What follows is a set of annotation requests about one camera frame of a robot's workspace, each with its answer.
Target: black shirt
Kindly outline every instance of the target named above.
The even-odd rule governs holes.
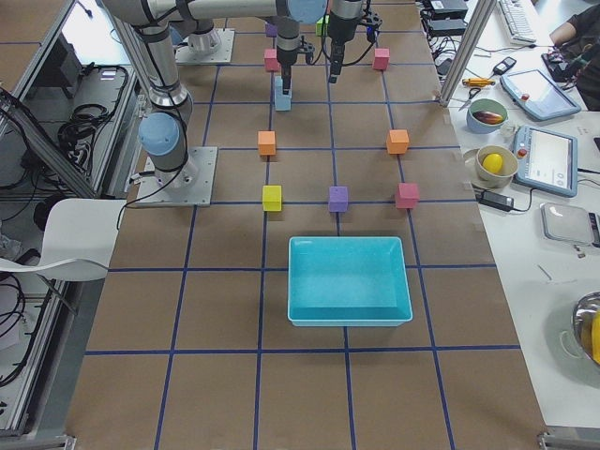
[[[588,44],[594,44],[600,36],[600,5],[589,7],[568,20],[577,33],[575,38],[561,46],[561,53],[574,59],[583,53]],[[577,78],[577,90],[590,111],[600,111],[600,55],[581,70]]]

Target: tablet screen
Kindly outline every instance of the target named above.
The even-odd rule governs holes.
[[[533,129],[528,177],[557,188],[569,188],[570,150],[569,139]]]
[[[536,103],[543,112],[556,112],[573,108],[558,92],[555,85],[551,84],[540,72],[517,73],[510,76],[510,81],[518,90],[517,95],[529,94],[528,102]]]

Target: white keyboard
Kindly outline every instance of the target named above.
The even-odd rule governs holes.
[[[536,41],[521,2],[529,0],[498,0],[502,23],[512,44],[527,45]]]

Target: white table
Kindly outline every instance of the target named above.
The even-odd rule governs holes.
[[[537,45],[550,45],[548,31],[539,20],[533,6],[527,5],[530,24],[535,30]],[[511,46],[494,10],[479,47],[500,49]],[[490,57],[477,56],[475,51],[468,68],[478,75],[488,76],[491,68],[505,56],[517,59],[513,70],[540,68],[545,70],[540,54],[545,47],[518,52],[497,52]],[[569,93],[585,109],[576,90]],[[468,88],[460,86],[454,98],[467,98]],[[533,122],[513,104],[500,84],[484,89],[477,98],[494,98],[509,110],[509,120],[516,126],[529,124],[576,136],[580,168],[600,172],[600,151],[593,142],[600,136],[600,112],[582,111],[575,116],[541,123]],[[499,131],[488,135],[472,134],[466,126],[467,110],[459,110],[462,102],[453,100],[449,110],[464,152],[487,144],[510,147],[512,136]],[[600,175],[587,175],[600,183]],[[532,207],[527,213],[504,213],[480,206],[487,236],[498,264],[506,298],[527,362],[533,388],[545,422],[550,427],[600,428],[600,370],[590,361],[569,356],[561,346],[560,334],[571,329],[574,304],[586,293],[600,291],[600,249],[584,247],[585,257],[579,258],[572,247],[544,237],[540,214],[541,203],[566,203],[600,213],[600,187],[579,184],[573,199],[535,191]],[[529,189],[511,185],[500,191],[515,198],[515,207],[524,209],[529,201]]]

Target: gray floor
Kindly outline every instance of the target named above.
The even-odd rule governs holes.
[[[579,14],[598,3],[600,0],[539,0],[535,9],[551,32],[573,14]]]

